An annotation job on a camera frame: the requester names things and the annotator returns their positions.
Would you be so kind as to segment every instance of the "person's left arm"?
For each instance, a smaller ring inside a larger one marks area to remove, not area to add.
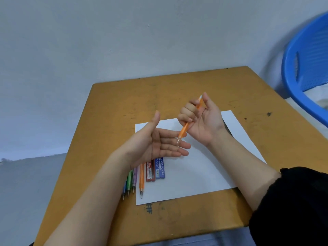
[[[159,112],[114,151],[90,186],[46,241],[46,246],[107,244],[112,219],[130,169],[158,157],[187,156],[191,146],[176,146],[179,131],[156,128]]]

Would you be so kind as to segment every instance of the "person's right hand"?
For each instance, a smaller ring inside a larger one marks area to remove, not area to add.
[[[187,132],[201,144],[208,146],[217,132],[225,128],[219,108],[206,92],[203,93],[203,101],[207,108],[201,106],[198,110],[196,105],[199,104],[199,100],[190,100],[181,108],[178,121],[182,126],[190,122]]]

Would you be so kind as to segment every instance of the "table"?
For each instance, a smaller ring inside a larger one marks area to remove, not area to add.
[[[232,110],[268,165],[304,166],[328,173],[328,140],[250,68],[235,67],[94,84],[42,221],[43,245],[134,125],[177,117],[180,107],[207,91]],[[135,205],[120,201],[108,245],[142,244],[247,226],[252,211],[237,188]]]

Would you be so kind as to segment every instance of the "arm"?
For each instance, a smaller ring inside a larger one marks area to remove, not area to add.
[[[219,108],[206,93],[203,100],[207,108],[197,110],[195,105],[199,101],[191,100],[181,109],[178,120],[184,125],[193,119],[188,133],[218,159],[254,211],[269,186],[281,174],[255,157],[226,131]]]
[[[121,197],[124,182],[130,169],[158,157],[187,156],[176,146],[179,131],[156,128],[159,112],[140,131],[114,151],[90,186],[46,241],[46,246],[57,245],[106,245],[111,222]]]

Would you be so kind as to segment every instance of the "person's left hand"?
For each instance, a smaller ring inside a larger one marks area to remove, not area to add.
[[[159,157],[180,157],[189,154],[185,150],[191,148],[189,143],[181,141],[179,147],[176,145],[179,131],[156,128],[159,119],[159,111],[156,111],[153,119],[118,149],[124,154],[131,169]]]

